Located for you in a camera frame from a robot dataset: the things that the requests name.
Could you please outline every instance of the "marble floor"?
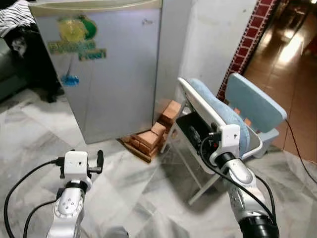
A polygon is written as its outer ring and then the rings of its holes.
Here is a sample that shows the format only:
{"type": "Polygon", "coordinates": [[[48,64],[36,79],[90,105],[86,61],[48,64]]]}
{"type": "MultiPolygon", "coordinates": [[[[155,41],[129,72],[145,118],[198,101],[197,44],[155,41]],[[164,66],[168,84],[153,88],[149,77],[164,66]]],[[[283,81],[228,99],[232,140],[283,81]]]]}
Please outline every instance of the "marble floor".
{"type": "MultiPolygon", "coordinates": [[[[211,188],[193,206],[188,205],[198,186],[172,149],[146,164],[116,140],[86,145],[65,97],[48,104],[29,89],[0,104],[1,213],[6,194],[20,177],[73,148],[87,151],[92,164],[99,149],[106,155],[104,171],[93,176],[93,187],[86,195],[83,238],[102,238],[109,227],[118,225],[132,238],[242,237],[228,195],[221,189],[211,188]]],[[[271,147],[263,158],[246,163],[273,190],[280,237],[316,238],[317,186],[299,159],[271,147]]],[[[316,177],[317,167],[305,163],[316,177]]],[[[199,180],[208,179],[195,161],[190,164],[199,180]]],[[[18,187],[9,204],[17,238],[22,237],[31,209],[52,200],[60,186],[59,169],[46,166],[18,187]]],[[[259,187],[269,201],[263,186],[259,187]]],[[[29,237],[45,237],[51,222],[51,206],[38,210],[29,237]]],[[[0,238],[5,237],[1,216],[0,238]]]]}

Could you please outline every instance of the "refrigerator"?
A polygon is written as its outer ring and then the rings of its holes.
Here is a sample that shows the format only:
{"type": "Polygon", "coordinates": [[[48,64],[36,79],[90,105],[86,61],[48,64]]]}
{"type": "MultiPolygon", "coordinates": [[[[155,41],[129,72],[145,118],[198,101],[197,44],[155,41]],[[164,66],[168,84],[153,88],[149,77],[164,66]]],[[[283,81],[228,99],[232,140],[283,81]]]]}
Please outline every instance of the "refrigerator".
{"type": "Polygon", "coordinates": [[[30,5],[86,143],[152,127],[161,0],[30,5]]]}

